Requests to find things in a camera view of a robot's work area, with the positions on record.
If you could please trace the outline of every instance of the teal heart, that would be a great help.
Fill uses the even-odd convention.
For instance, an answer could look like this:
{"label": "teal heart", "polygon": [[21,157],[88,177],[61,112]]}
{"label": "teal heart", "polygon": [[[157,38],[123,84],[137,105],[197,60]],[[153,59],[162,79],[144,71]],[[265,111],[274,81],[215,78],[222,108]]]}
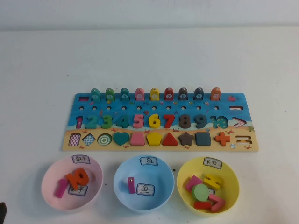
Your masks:
{"label": "teal heart", "polygon": [[123,144],[125,144],[128,140],[129,140],[130,136],[128,133],[123,132],[116,132],[113,135],[113,140],[115,141],[115,143],[119,146],[122,146]]}

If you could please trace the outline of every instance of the red triangle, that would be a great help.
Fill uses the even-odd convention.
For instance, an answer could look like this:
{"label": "red triangle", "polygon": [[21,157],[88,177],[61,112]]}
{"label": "red triangle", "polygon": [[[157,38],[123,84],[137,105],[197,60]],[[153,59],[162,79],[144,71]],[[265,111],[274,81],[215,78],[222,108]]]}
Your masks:
{"label": "red triangle", "polygon": [[178,141],[174,138],[174,136],[169,132],[166,136],[166,138],[164,139],[163,146],[177,146],[178,145]]}

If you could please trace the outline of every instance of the pink number 5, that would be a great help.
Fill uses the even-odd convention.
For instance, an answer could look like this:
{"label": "pink number 5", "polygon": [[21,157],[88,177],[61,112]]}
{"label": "pink number 5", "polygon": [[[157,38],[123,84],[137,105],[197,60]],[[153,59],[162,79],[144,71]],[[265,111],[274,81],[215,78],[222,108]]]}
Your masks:
{"label": "pink number 5", "polygon": [[143,124],[143,114],[135,114],[133,128],[141,128]]}

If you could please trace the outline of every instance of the white wall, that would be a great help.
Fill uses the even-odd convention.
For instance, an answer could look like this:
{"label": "white wall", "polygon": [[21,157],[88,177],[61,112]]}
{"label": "white wall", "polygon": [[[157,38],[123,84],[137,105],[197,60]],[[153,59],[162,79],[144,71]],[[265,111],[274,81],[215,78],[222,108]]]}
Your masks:
{"label": "white wall", "polygon": [[0,0],[0,30],[297,24],[299,0]]}

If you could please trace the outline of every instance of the chinese character label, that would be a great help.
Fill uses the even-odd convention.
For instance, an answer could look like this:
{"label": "chinese character label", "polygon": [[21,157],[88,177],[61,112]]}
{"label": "chinese character label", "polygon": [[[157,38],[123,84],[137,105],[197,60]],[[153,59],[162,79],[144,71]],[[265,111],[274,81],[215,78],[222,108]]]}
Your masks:
{"label": "chinese character label", "polygon": [[209,189],[209,194],[215,195],[215,190],[214,189],[212,189],[212,188],[208,188],[208,189]]}
{"label": "chinese character label", "polygon": [[204,165],[205,166],[210,166],[210,167],[215,167],[216,169],[221,169],[222,168],[222,162],[218,159],[206,157],[204,159]]}
{"label": "chinese character label", "polygon": [[72,186],[70,186],[68,193],[70,195],[78,195],[78,196],[86,195],[88,186],[87,185],[78,185],[78,186],[79,186],[79,190],[74,190],[74,188]]}
{"label": "chinese character label", "polygon": [[136,194],[153,196],[155,194],[155,186],[152,184],[139,183],[137,184]]}
{"label": "chinese character label", "polygon": [[87,155],[73,155],[71,158],[73,159],[73,163],[90,164],[90,160]]}
{"label": "chinese character label", "polygon": [[141,157],[140,163],[141,165],[152,165],[152,166],[158,165],[156,157]]}

